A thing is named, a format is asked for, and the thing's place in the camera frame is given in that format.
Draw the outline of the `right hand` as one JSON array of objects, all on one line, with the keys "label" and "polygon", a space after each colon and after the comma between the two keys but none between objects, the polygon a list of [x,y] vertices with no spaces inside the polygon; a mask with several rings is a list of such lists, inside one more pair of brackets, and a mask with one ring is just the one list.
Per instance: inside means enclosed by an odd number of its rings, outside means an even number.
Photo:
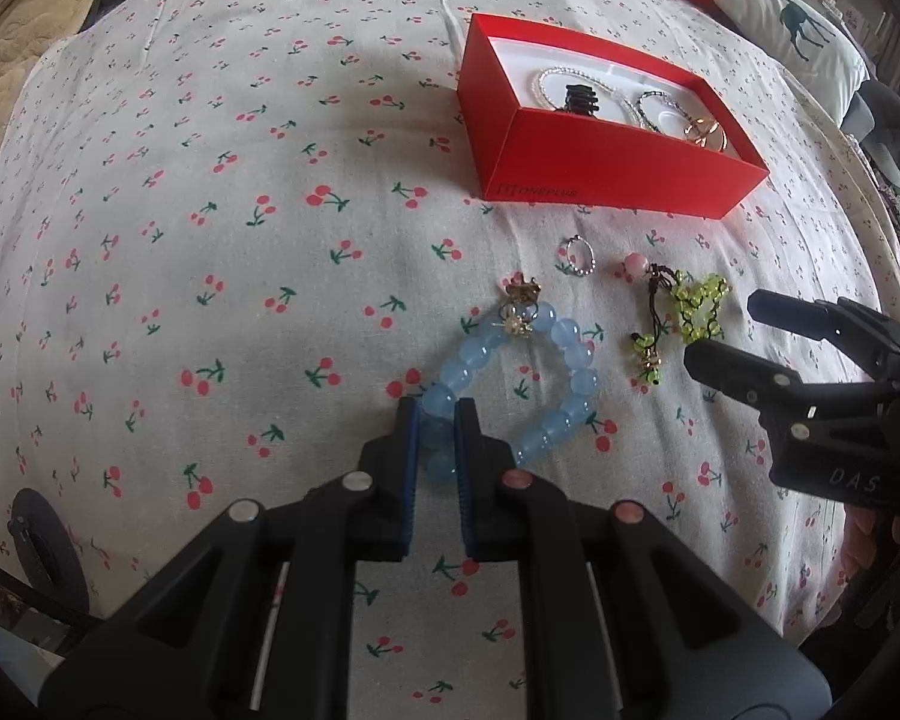
[{"label": "right hand", "polygon": [[[877,512],[854,505],[844,507],[844,536],[841,544],[841,569],[847,578],[870,569],[877,559]],[[891,525],[893,541],[900,546],[900,517]]]}]

